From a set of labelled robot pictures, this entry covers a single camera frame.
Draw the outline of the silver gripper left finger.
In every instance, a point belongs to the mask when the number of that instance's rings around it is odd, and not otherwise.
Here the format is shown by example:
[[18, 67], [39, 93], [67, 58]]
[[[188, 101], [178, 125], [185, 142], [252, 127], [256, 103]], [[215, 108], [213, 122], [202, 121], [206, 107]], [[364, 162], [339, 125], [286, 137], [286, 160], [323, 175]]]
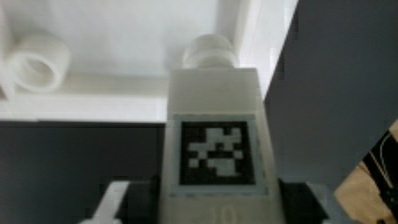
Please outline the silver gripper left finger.
[[158, 177], [112, 181], [92, 215], [78, 224], [158, 224], [158, 196]]

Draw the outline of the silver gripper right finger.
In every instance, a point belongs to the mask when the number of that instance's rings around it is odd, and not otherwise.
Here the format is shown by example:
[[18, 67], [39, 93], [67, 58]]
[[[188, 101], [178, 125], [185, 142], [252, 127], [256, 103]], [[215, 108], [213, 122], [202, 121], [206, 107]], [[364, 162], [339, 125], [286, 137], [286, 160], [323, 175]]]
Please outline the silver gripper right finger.
[[323, 184], [279, 181], [286, 224], [355, 224]]

